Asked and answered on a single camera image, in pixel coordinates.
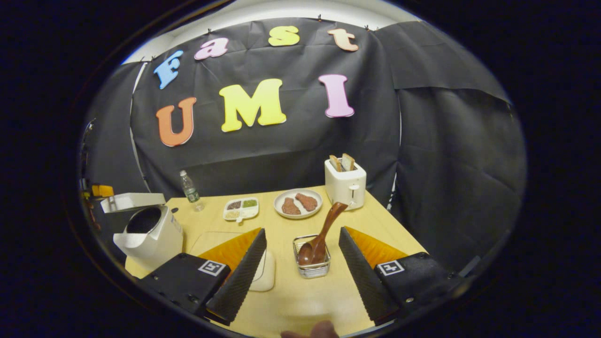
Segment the brown wooden spoon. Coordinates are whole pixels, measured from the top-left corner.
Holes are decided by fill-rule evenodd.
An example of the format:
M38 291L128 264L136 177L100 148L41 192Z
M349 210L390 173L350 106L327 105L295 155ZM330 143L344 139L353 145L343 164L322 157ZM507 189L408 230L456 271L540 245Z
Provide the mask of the brown wooden spoon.
M317 237L300 247L297 262L301 267L324 263L326 258L326 236L334 221L347 207L348 205L341 202L336 202L332 205Z

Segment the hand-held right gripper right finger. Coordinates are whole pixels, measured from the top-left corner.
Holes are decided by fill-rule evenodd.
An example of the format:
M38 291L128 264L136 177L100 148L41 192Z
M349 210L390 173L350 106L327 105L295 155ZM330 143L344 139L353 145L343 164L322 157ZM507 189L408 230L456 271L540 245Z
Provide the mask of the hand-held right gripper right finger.
M470 280L447 271L425 252L405 255L350 227L340 229L339 247L375 324L406 323L457 298Z

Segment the white rice cooker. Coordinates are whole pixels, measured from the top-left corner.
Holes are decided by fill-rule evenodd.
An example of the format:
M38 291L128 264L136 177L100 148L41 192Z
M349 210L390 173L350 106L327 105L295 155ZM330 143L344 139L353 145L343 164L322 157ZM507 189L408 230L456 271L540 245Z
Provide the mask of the white rice cooker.
M127 257L154 271L183 250L182 226L161 193L126 193L101 201L105 214L132 211L122 232L112 240Z

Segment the white toaster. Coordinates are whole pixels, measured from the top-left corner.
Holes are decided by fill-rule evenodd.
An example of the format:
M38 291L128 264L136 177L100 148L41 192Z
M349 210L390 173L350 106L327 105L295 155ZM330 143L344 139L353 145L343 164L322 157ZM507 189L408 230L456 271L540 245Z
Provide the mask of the white toaster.
M355 163L355 170L337 172L328 160L324 161L325 188L329 201L348 205L347 210L363 207L366 193L366 171Z

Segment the white round plate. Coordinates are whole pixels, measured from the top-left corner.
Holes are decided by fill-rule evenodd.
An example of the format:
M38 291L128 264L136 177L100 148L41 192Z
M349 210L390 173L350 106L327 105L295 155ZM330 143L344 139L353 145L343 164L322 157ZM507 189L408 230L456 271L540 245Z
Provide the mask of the white round plate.
M315 199L316 207L313 210L307 210L306 207L301 203L301 201L296 199L296 195L298 194L302 194ZM299 214L290 214L284 212L283 207L288 198L292 199L293 204L299 209ZM322 208L322 205L322 196L317 191L300 188L282 192L276 197L276 199L273 202L273 207L275 208L278 214L292 220L300 220L303 218L311 217L317 214L317 212Z

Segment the clear plastic water bottle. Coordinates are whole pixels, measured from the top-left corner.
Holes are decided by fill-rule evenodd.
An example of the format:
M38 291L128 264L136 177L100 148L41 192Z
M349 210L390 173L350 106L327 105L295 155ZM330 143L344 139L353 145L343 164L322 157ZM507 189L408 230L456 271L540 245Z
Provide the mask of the clear plastic water bottle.
M197 212L202 211L204 209L204 205L200 199L197 187L185 170L180 171L180 179L183 192L185 193L189 203L191 203L193 206L193 209Z

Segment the white divided grain dish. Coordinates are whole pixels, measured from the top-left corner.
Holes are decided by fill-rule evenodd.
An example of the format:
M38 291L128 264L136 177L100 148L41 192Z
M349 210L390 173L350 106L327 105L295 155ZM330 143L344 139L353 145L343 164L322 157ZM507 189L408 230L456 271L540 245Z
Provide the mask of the white divided grain dish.
M257 198L242 198L228 201L223 208L223 219L241 223L245 219L258 216Z

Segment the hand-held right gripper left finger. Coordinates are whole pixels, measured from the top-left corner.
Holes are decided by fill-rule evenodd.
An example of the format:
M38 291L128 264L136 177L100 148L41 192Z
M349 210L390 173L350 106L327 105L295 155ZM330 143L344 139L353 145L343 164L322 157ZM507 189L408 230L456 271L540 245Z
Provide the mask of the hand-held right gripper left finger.
M175 255L141 284L197 317L228 326L246 298L266 246L265 230L257 228L201 255Z

